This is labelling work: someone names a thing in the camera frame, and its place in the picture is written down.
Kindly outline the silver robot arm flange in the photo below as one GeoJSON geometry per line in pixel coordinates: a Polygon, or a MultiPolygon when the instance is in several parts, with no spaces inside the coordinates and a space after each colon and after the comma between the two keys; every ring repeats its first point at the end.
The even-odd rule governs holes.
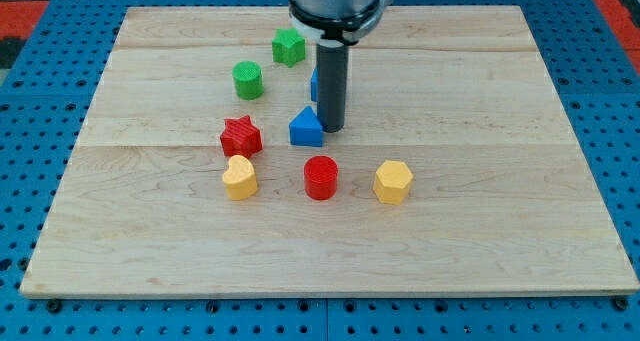
{"type": "Polygon", "coordinates": [[[353,46],[373,32],[394,0],[288,0],[293,27],[323,47],[353,46]]]}

